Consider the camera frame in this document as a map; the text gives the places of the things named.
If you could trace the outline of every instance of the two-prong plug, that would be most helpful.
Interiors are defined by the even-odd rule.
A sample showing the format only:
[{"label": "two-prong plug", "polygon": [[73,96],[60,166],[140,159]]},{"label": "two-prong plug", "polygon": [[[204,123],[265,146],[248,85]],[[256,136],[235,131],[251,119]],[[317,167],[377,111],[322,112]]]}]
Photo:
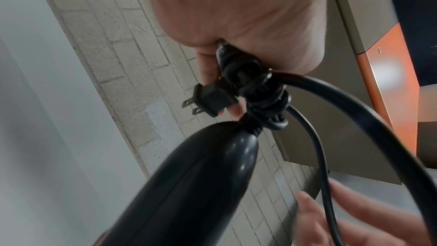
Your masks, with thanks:
[{"label": "two-prong plug", "polygon": [[215,83],[202,86],[197,84],[194,87],[193,97],[185,100],[182,107],[196,104],[193,114],[206,112],[211,117],[216,117],[225,108],[238,103],[236,93],[227,84],[224,78]]}]

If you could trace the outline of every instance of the hand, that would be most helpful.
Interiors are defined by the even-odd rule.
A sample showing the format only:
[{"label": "hand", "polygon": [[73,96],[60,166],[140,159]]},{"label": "hand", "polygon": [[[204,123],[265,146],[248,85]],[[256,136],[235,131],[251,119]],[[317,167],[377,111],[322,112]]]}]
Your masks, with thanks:
[{"label": "hand", "polygon": [[[398,210],[331,181],[331,192],[336,202],[351,216],[381,231],[373,232],[338,220],[348,246],[431,246],[423,219]],[[321,206],[305,192],[297,196],[299,216],[296,243],[298,246],[331,246],[332,239]]]},{"label": "hand", "polygon": [[[224,39],[276,71],[304,74],[325,50],[326,0],[150,0],[162,29],[197,52],[203,84],[221,73],[215,58]],[[234,118],[242,105],[229,109]]]}]

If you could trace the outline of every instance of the plug prong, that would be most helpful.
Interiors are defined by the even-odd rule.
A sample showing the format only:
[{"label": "plug prong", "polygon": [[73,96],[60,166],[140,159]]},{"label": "plug prong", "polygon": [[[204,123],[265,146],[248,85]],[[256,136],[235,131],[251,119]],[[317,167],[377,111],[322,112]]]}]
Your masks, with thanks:
[{"label": "plug prong", "polygon": [[201,108],[194,108],[193,109],[193,115],[199,114],[199,113],[203,113]]},{"label": "plug prong", "polygon": [[187,107],[187,106],[189,106],[189,105],[191,105],[193,103],[194,103],[193,98],[187,99],[184,102],[182,102],[182,107],[185,108],[185,107]]}]

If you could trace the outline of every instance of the white brick wall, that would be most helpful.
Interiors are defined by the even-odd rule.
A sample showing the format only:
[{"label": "white brick wall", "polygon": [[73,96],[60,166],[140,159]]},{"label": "white brick wall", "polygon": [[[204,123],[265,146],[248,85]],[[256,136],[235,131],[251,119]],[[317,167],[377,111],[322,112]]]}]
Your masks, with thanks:
[{"label": "white brick wall", "polygon": [[[182,109],[200,81],[196,54],[165,36],[149,0],[47,1],[146,175],[186,137],[231,120]],[[262,132],[249,189],[218,245],[289,246],[290,210],[312,175]]]}]

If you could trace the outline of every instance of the orange panel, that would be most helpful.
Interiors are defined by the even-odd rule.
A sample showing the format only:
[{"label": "orange panel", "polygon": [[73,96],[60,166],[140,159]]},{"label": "orange panel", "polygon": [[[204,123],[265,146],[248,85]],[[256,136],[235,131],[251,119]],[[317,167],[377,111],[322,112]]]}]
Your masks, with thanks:
[{"label": "orange panel", "polygon": [[357,61],[374,109],[416,153],[419,83],[399,23]]}]

